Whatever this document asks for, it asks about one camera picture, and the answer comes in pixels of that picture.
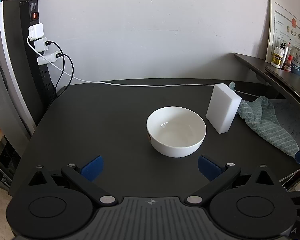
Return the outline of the white ceramic bowl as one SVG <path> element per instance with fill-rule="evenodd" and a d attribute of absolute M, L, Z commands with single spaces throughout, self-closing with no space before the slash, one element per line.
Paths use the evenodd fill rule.
<path fill-rule="evenodd" d="M 193 154 L 207 132 L 200 115 L 177 106 L 163 107 L 151 113 L 146 128 L 152 147 L 171 158 Z"/>

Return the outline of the white sponge block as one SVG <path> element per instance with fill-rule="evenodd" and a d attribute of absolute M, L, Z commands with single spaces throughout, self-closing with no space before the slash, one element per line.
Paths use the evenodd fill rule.
<path fill-rule="evenodd" d="M 228 132 L 242 98 L 224 83 L 214 85 L 206 118 L 218 134 Z"/>

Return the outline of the green striped towel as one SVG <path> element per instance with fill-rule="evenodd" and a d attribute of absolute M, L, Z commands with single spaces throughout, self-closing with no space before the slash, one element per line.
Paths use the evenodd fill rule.
<path fill-rule="evenodd" d="M 299 151 L 296 140 L 280 125 L 274 105 L 265 96 L 254 101 L 242 100 L 237 114 L 262 139 L 290 157 Z"/>

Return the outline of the red cap small bottle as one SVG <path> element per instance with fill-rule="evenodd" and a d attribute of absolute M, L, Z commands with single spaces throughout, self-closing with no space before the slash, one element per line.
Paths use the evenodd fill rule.
<path fill-rule="evenodd" d="M 283 67 L 283 69 L 287 72 L 291 72 L 292 70 L 292 67 L 291 67 L 291 64 L 292 64 L 292 60 L 293 60 L 293 56 L 292 55 L 289 55 L 286 62 L 285 62 L 285 65 Z"/>

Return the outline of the clear plastic container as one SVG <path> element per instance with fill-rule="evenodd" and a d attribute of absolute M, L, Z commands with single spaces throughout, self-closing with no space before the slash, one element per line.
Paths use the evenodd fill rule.
<path fill-rule="evenodd" d="M 290 55 L 292 55 L 293 59 L 290 64 L 291 72 L 300 76 L 300 49 L 292 46 Z"/>

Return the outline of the grey cabinet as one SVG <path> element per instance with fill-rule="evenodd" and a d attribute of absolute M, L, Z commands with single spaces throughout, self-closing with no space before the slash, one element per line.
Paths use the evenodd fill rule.
<path fill-rule="evenodd" d="M 40 104 L 26 55 L 27 37 L 20 1 L 0 2 L 0 129 L 19 157 L 36 129 L 31 105 Z"/>

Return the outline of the white pill bottle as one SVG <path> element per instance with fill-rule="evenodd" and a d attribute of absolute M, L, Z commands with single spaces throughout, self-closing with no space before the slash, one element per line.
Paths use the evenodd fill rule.
<path fill-rule="evenodd" d="M 270 64 L 275 68 L 280 69 L 284 53 L 285 53 L 284 49 L 282 49 L 281 47 L 275 47 Z"/>

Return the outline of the bottom white charger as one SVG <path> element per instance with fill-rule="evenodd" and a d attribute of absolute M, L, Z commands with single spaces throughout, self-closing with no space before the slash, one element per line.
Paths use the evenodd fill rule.
<path fill-rule="evenodd" d="M 55 51 L 52 54 L 41 55 L 37 57 L 37 63 L 39 66 L 44 64 L 52 64 L 56 62 L 61 57 L 61 53 L 59 51 Z"/>

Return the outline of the white charger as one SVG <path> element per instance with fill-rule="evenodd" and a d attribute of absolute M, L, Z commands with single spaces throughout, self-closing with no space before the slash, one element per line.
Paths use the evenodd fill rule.
<path fill-rule="evenodd" d="M 61 57 L 61 53 L 59 51 L 55 51 L 52 54 L 41 55 L 37 57 L 37 63 L 39 66 L 44 64 L 52 64 L 56 62 Z"/>
<path fill-rule="evenodd" d="M 46 37 L 43 37 L 34 42 L 34 48 L 39 53 L 44 53 L 49 49 L 50 44 L 51 44 L 51 41 L 48 40 Z"/>
<path fill-rule="evenodd" d="M 29 26 L 29 40 L 35 41 L 37 39 L 40 39 L 44 36 L 44 28 L 42 23 L 38 23 L 32 26 Z"/>

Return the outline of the framed certificate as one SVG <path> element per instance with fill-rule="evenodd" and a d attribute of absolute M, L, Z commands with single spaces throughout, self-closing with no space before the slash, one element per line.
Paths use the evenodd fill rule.
<path fill-rule="evenodd" d="M 272 60 L 274 48 L 282 43 L 290 43 L 300 49 L 300 20 L 275 0 L 269 0 L 267 63 Z"/>

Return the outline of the middle white charger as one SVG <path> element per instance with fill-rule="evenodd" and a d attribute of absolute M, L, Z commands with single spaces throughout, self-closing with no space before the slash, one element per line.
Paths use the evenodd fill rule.
<path fill-rule="evenodd" d="M 51 41 L 48 40 L 46 37 L 43 37 L 34 42 L 34 48 L 39 53 L 44 53 L 49 49 L 50 44 L 51 44 Z"/>

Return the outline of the top white charger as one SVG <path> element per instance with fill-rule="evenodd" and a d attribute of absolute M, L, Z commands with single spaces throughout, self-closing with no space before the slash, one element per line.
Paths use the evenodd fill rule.
<path fill-rule="evenodd" d="M 42 23 L 38 23 L 32 26 L 29 26 L 29 40 L 35 41 L 37 39 L 40 39 L 44 36 L 44 28 Z"/>

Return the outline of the dark wall shelf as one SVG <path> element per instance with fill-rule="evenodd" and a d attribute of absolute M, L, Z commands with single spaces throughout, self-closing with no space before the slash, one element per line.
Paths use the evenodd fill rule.
<path fill-rule="evenodd" d="M 277 69 L 263 59 L 237 53 L 234 57 L 300 108 L 300 76 Z"/>

